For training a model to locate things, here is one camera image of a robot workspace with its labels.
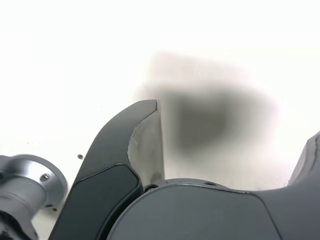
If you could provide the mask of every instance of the gray plastic part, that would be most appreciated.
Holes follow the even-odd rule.
[[[226,188],[225,186],[222,186],[220,184],[217,184],[212,181],[207,180],[201,180],[201,179],[195,179],[195,178],[173,178],[173,179],[166,179],[162,181],[158,181],[155,184],[151,184],[154,187],[164,187],[168,185],[177,185],[177,184],[190,184],[190,185],[208,185],[208,186],[215,186],[220,188]]]
[[[107,240],[280,240],[254,195],[196,185],[156,188],[118,218]]]
[[[128,146],[128,159],[141,178],[142,185],[165,179],[161,108],[145,118],[133,131]]]
[[[311,137],[290,185],[257,191],[284,240],[320,239],[320,133]]]

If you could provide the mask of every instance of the curved black arm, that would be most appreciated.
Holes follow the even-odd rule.
[[[50,240],[106,239],[120,213],[143,193],[142,181],[130,164],[128,148],[137,126],[158,109],[156,100],[139,101],[101,129],[86,154]]]

